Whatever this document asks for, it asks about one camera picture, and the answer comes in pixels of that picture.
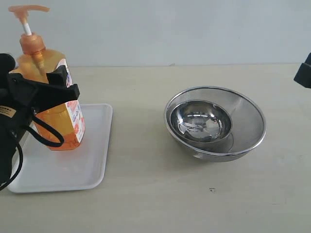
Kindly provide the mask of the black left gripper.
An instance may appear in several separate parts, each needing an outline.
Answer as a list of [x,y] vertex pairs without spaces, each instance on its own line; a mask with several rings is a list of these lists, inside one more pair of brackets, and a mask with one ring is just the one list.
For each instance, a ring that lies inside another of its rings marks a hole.
[[30,81],[19,73],[0,75],[0,127],[2,129],[26,129],[34,121],[47,129],[47,122],[37,115],[43,111],[78,100],[79,87],[67,87],[67,69],[60,65],[46,73],[49,84]]

